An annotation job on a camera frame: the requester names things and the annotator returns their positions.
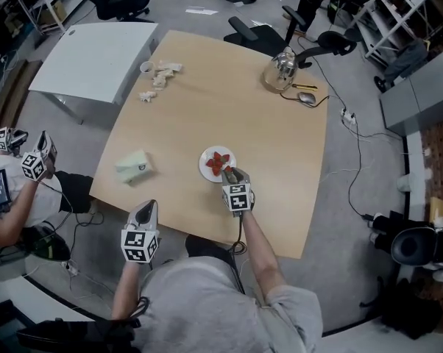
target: gray floor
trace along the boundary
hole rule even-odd
[[[224,0],[151,0],[148,19],[160,23],[160,38],[168,29],[177,29],[222,39],[233,32],[228,24],[228,18],[233,15],[237,15],[250,26],[253,26],[250,20],[271,24],[284,35],[287,21],[281,16],[283,4],[296,7],[298,0],[258,0],[255,4],[243,7],[235,7]],[[189,7],[204,7],[217,13],[186,13],[185,10]],[[96,11],[92,8],[90,2],[85,2],[74,14],[70,24],[81,18],[81,24],[97,22]],[[329,28],[325,11],[320,10],[310,33],[318,35]],[[341,31],[337,26],[332,29]],[[22,55],[30,60],[44,60],[57,41],[58,36],[55,35],[37,51],[24,50]],[[300,43],[310,46],[306,40],[301,40]],[[295,40],[292,41],[292,46],[294,50],[300,50]],[[349,110],[357,115],[361,133],[367,135],[384,132],[378,90],[372,81],[373,76],[380,74],[380,71],[364,59],[362,47],[358,46],[346,57],[327,55],[319,57],[318,61]],[[310,72],[322,78],[318,65],[313,64]],[[82,126],[77,126],[41,96],[31,93],[18,126],[27,129],[31,137],[38,135],[42,129],[49,131],[60,153],[57,167],[92,176],[118,115],[118,109],[106,104],[83,101],[77,101],[73,108],[84,116],[85,124]],[[388,278],[394,267],[386,254],[371,247],[368,241],[369,230],[348,205],[347,189],[355,172],[340,170],[358,168],[358,149],[356,139],[341,125],[340,111],[339,100],[331,98],[322,181],[302,259],[280,258],[282,270],[289,283],[311,289],[318,294],[325,331],[362,319],[364,311],[359,308],[359,302],[373,298],[377,290],[376,277]],[[352,189],[352,202],[361,213],[388,213],[390,209],[401,211],[404,197],[396,189],[396,179],[403,172],[401,143],[384,136],[367,140],[369,141],[361,142],[365,169]],[[32,144],[27,143],[24,149]],[[108,317],[112,294],[93,280],[115,290],[124,264],[119,248],[119,235],[127,216],[107,205],[101,204],[100,208],[105,214],[103,225],[80,227],[77,230],[73,260],[84,275],[73,278],[72,288],[68,273],[59,263],[43,262],[35,257],[29,257],[25,263],[16,263],[11,268],[0,268],[0,278],[28,273],[41,265],[31,277],[76,306]],[[59,224],[63,217],[64,213],[53,218],[52,222]],[[86,215],[80,216],[82,220],[87,218]],[[71,216],[60,229],[60,235],[70,245],[75,223]],[[183,233],[163,227],[162,238],[161,248],[156,254],[156,266],[169,258],[179,257],[183,252]],[[246,257],[239,257],[239,265],[245,259]],[[241,277],[247,288],[254,287],[249,262],[243,266]]]

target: black shorts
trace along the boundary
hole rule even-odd
[[[61,191],[66,196],[66,198],[61,196],[60,210],[73,213],[89,212],[93,200],[93,197],[89,196],[93,179],[89,176],[68,174],[64,171],[57,171],[54,175],[60,181]]]

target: white plate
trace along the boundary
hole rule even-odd
[[[206,178],[206,180],[210,180],[213,183],[222,183],[221,172],[220,175],[215,176],[213,175],[212,168],[209,168],[207,165],[205,165],[205,163],[207,163],[209,159],[213,159],[213,153],[215,153],[216,151],[220,153],[220,155],[230,155],[230,160],[223,165],[223,168],[221,168],[222,170],[228,165],[232,168],[236,167],[236,158],[232,151],[230,151],[228,148],[225,148],[224,146],[211,146],[210,148],[207,148],[200,156],[199,170],[203,177]]]

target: white desk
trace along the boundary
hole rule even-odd
[[[73,25],[46,58],[29,90],[44,94],[78,124],[62,96],[121,103],[133,71],[151,56],[157,24],[107,22]]]

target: gray cloth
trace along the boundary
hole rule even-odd
[[[416,39],[407,45],[397,59],[390,64],[383,77],[385,81],[391,84],[398,76],[406,78],[417,69],[421,68],[428,57],[428,50],[422,39]]]
[[[312,352],[322,336],[316,295],[283,285],[261,307],[240,293],[228,264],[189,257],[163,265],[143,282],[149,307],[133,346],[142,352]]]

